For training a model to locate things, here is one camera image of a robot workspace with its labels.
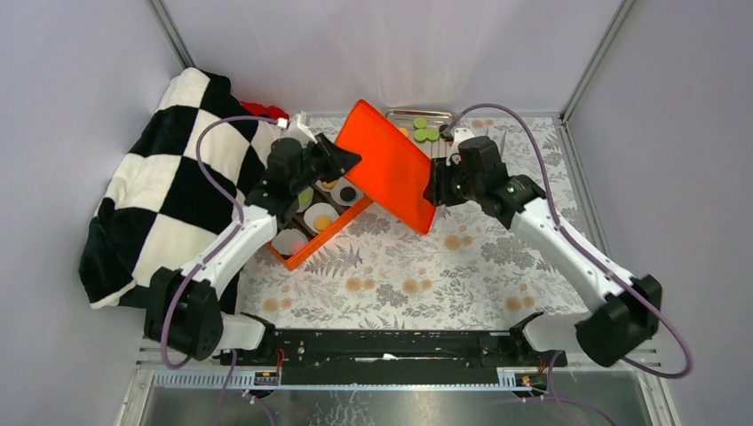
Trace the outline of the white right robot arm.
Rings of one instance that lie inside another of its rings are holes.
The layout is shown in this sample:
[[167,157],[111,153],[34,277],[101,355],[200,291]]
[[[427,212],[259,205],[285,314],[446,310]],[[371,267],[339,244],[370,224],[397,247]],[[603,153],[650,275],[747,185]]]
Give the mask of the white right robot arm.
[[433,159],[424,197],[435,206],[477,203],[538,250],[586,306],[586,312],[536,314],[516,324],[509,352],[518,364],[530,366],[545,351],[562,350],[610,367],[655,335],[661,284],[650,275],[636,278],[590,244],[550,208],[532,178],[508,173],[491,138],[469,138],[449,157]]

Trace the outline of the stainless steel tray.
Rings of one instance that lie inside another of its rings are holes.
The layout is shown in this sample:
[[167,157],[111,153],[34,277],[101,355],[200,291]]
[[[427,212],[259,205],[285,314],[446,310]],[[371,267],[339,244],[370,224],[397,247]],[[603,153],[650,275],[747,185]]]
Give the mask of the stainless steel tray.
[[[424,110],[408,110],[408,109],[390,109],[387,110],[384,113],[385,118],[390,121],[392,124],[395,125],[395,127],[399,130],[399,128],[405,128],[408,130],[408,136],[407,138],[410,139],[412,142],[422,145],[425,143],[438,143],[440,141],[440,131],[439,127],[442,124],[450,124],[453,119],[454,115],[447,112],[437,112],[437,111],[424,111]],[[413,139],[413,120],[417,117],[423,117],[427,120],[427,132],[428,132],[428,139],[423,143],[417,143]]]

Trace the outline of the orange tin lid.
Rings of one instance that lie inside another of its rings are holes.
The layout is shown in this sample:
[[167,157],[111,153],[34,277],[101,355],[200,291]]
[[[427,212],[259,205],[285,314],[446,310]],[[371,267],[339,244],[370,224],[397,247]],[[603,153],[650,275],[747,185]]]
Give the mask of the orange tin lid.
[[416,233],[426,235],[436,208],[424,198],[432,162],[364,99],[347,115],[335,145],[361,157],[345,177]]

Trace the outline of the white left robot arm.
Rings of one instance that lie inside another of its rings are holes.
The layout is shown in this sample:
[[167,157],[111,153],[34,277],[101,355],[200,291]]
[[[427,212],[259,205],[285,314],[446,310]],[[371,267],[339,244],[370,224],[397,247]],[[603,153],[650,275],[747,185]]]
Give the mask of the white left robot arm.
[[190,359],[241,350],[253,364],[270,361],[274,326],[250,314],[223,312],[221,296],[246,262],[291,220],[306,188],[343,177],[361,159],[322,134],[306,144],[294,138],[275,140],[237,220],[177,270],[161,267],[153,274],[146,337],[163,351],[173,349]]

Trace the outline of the steel tongs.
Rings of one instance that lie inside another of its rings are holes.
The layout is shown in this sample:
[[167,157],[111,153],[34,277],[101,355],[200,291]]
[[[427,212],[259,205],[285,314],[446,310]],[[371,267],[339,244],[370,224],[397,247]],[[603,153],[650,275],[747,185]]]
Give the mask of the steel tongs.
[[506,146],[507,146],[507,144],[506,144],[506,139],[507,139],[507,135],[508,135],[508,131],[507,131],[507,130],[505,130],[505,131],[504,131],[504,132],[502,133],[502,136],[501,136],[501,137],[500,137],[500,139],[499,139],[499,142],[498,142],[498,149],[499,149],[499,153],[500,153],[500,155],[504,155],[504,152],[505,152],[505,148],[506,148]]

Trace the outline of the pink cookie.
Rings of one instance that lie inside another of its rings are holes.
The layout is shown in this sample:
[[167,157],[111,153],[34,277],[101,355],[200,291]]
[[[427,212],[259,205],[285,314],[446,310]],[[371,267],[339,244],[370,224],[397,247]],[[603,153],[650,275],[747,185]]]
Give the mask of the pink cookie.
[[304,249],[306,245],[307,245],[306,241],[293,241],[289,246],[290,254],[291,255],[297,254],[302,249]]

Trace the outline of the orange cookie tin box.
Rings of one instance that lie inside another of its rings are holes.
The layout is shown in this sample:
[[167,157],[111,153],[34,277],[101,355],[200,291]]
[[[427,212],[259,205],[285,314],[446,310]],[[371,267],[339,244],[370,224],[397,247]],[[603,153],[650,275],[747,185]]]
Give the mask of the orange cookie tin box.
[[[324,246],[327,241],[334,237],[346,225],[350,224],[366,207],[372,204],[372,200],[365,196],[364,193],[363,198],[353,206],[347,207],[336,204],[330,196],[330,190],[323,188],[321,186],[321,183],[322,181],[315,182],[312,186],[306,188],[299,195],[299,209],[297,210],[297,214],[280,230],[282,231],[284,229],[298,229],[299,231],[303,232],[309,240],[305,248],[294,256],[281,256],[272,247],[271,241],[267,244],[267,247],[270,249],[270,251],[274,253],[278,257],[278,259],[280,259],[282,264],[290,271],[293,271],[300,265],[302,265],[304,261],[314,255],[314,253],[322,246]],[[304,212],[312,204],[318,202],[326,202],[330,204],[339,214],[339,219],[322,233],[313,232],[304,223]]]

